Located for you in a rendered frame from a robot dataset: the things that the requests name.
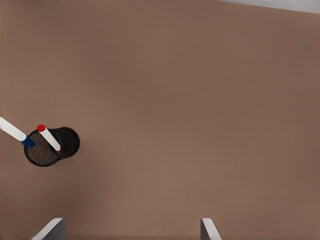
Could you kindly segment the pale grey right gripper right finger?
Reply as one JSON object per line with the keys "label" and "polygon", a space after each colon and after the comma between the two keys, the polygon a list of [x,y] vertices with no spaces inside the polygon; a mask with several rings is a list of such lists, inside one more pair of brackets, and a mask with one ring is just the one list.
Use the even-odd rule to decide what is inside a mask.
{"label": "pale grey right gripper right finger", "polygon": [[200,219],[200,240],[222,240],[211,218],[205,217]]}

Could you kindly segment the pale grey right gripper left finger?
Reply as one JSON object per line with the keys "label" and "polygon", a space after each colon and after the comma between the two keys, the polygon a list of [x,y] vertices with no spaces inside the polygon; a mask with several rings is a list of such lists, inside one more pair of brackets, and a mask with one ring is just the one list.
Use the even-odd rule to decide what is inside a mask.
{"label": "pale grey right gripper left finger", "polygon": [[52,219],[31,240],[66,240],[66,220],[59,217]]}

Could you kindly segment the black mesh pen holder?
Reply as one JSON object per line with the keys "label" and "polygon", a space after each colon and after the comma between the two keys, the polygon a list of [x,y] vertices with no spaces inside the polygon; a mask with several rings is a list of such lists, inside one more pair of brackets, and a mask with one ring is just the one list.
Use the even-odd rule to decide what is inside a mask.
{"label": "black mesh pen holder", "polygon": [[35,141],[35,146],[24,148],[27,160],[37,167],[50,167],[63,159],[72,157],[80,148],[80,138],[72,128],[60,127],[48,131],[59,143],[60,152],[57,152],[38,130],[34,130],[28,135]]}

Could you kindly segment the white marker with red cap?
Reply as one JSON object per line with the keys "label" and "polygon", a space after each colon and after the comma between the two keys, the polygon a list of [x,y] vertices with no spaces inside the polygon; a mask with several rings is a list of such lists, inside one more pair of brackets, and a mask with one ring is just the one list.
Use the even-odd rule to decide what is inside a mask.
{"label": "white marker with red cap", "polygon": [[37,126],[37,131],[42,135],[42,137],[49,143],[49,145],[57,152],[61,152],[61,146],[58,141],[54,138],[51,132],[43,124]]}

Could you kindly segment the white marker with blue cap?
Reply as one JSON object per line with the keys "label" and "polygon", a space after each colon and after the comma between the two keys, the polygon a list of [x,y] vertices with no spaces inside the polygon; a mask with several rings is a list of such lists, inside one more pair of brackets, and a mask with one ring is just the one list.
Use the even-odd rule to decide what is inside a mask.
{"label": "white marker with blue cap", "polygon": [[12,125],[10,122],[0,116],[0,129],[21,142],[26,148],[33,148],[36,142],[28,137],[24,132]]}

